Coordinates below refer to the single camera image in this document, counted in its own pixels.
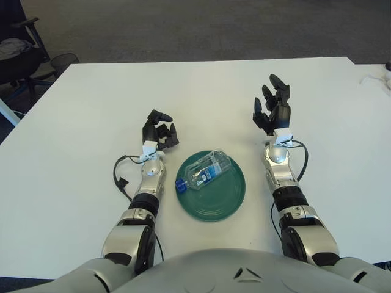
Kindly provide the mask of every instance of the chair armrest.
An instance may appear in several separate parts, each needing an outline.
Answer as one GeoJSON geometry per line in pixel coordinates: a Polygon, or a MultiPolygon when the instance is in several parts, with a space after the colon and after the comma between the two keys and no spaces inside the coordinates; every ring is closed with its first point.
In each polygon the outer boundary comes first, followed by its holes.
{"type": "Polygon", "coordinates": [[[39,18],[37,18],[37,17],[28,18],[28,19],[26,19],[26,20],[24,20],[24,21],[22,21],[20,23],[13,23],[13,24],[11,24],[11,27],[14,28],[14,29],[20,29],[22,27],[34,24],[38,20],[39,20],[39,18]]]}

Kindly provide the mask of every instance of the black cable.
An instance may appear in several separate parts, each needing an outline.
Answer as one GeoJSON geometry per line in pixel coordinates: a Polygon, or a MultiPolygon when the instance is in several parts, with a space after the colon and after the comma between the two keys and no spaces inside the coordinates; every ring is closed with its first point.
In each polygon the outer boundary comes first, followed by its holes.
{"type": "MultiPolygon", "coordinates": [[[[300,179],[303,177],[304,173],[305,173],[305,170],[307,169],[307,164],[308,164],[308,149],[307,147],[300,141],[298,140],[293,140],[293,139],[290,139],[288,141],[292,141],[292,142],[295,142],[295,143],[298,143],[299,145],[294,145],[294,146],[287,146],[287,145],[284,145],[286,148],[303,148],[304,149],[304,152],[305,152],[305,158],[304,158],[304,165],[303,165],[303,168],[301,168],[301,171],[300,171],[300,174],[298,176],[298,181],[300,181],[300,179]]],[[[273,227],[278,235],[278,237],[280,238],[281,240],[281,236],[277,230],[277,227],[276,227],[276,224],[274,223],[274,219],[273,219],[273,208],[275,206],[275,202],[273,201],[273,204],[271,205],[271,209],[270,209],[270,218],[271,218],[271,222],[273,224],[273,227]]]]}
{"type": "Polygon", "coordinates": [[[278,232],[277,230],[277,227],[276,227],[276,224],[274,223],[274,219],[273,219],[273,208],[274,208],[274,201],[273,201],[273,204],[271,205],[271,209],[270,209],[270,218],[271,218],[271,222],[273,223],[273,227],[278,235],[278,237],[280,238],[280,241],[281,241],[281,236],[280,236],[280,233],[278,232]]]}
{"type": "Polygon", "coordinates": [[[287,146],[287,145],[284,145],[286,148],[300,148],[300,147],[303,147],[304,148],[304,152],[305,152],[305,158],[304,158],[304,165],[303,165],[303,168],[301,168],[301,171],[300,171],[300,174],[298,176],[298,181],[300,181],[300,179],[303,177],[304,173],[305,173],[305,170],[307,169],[307,164],[308,164],[308,149],[307,147],[300,141],[298,140],[292,140],[292,142],[295,142],[295,143],[298,143],[299,145],[295,145],[295,146],[287,146]]]}
{"type": "Polygon", "coordinates": [[[161,244],[158,235],[155,233],[156,240],[158,241],[159,248],[160,248],[160,255],[161,255],[161,261],[164,261],[164,256],[163,256],[163,249],[161,249],[161,244]]]}
{"type": "Polygon", "coordinates": [[[141,162],[137,162],[135,160],[133,160],[133,158],[137,158],[139,156],[127,156],[127,155],[124,155],[122,157],[120,157],[117,162],[115,162],[114,164],[114,168],[113,168],[113,171],[112,171],[112,176],[113,176],[113,179],[114,179],[114,183],[115,183],[115,186],[118,187],[119,191],[121,191],[122,194],[124,194],[124,196],[126,196],[127,199],[129,199],[130,202],[132,202],[132,198],[127,194],[127,192],[125,191],[125,186],[129,183],[127,180],[123,179],[122,177],[120,177],[120,179],[118,180],[117,179],[117,175],[115,174],[115,171],[117,170],[117,166],[119,165],[119,163],[121,163],[123,160],[125,159],[130,159],[132,162],[134,162],[135,164],[142,164],[142,163],[145,163],[147,162],[149,159],[146,159],[144,161],[141,161],[141,162]]]}

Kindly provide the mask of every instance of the plastic water bottle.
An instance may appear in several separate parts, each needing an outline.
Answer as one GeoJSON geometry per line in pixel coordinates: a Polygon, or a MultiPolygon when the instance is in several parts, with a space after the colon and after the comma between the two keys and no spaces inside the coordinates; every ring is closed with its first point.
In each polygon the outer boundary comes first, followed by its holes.
{"type": "Polygon", "coordinates": [[[184,178],[176,180],[179,193],[189,188],[200,190],[203,186],[231,168],[231,160],[222,150],[214,150],[185,169],[184,178]]]}

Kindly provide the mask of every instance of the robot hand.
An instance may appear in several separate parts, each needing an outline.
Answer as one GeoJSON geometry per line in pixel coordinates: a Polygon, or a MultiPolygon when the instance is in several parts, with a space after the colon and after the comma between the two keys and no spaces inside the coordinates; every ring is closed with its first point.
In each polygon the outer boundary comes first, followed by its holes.
{"type": "Polygon", "coordinates": [[[288,104],[290,86],[284,84],[274,74],[270,74],[270,82],[276,90],[274,96],[267,86],[264,85],[262,87],[262,93],[266,100],[266,108],[271,112],[270,116],[262,113],[261,101],[255,98],[252,119],[267,135],[272,136],[276,129],[289,127],[291,108],[288,104]]]}

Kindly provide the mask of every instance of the chair leg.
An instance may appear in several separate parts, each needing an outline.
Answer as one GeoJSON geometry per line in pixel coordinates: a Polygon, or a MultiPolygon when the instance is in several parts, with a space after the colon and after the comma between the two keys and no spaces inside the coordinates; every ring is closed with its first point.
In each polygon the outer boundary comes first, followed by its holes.
{"type": "Polygon", "coordinates": [[[29,78],[26,79],[26,84],[29,87],[29,93],[30,93],[30,108],[34,106],[34,104],[37,102],[37,95],[35,93],[35,84],[33,81],[29,78]]]}
{"type": "Polygon", "coordinates": [[[48,87],[54,84],[54,81],[40,81],[38,79],[33,79],[32,81],[35,85],[44,85],[48,87]]]}
{"type": "Polygon", "coordinates": [[[17,88],[11,95],[7,96],[4,101],[10,101],[11,99],[16,98],[18,95],[23,93],[25,90],[27,90],[27,85],[22,84],[19,88],[17,88]]]}

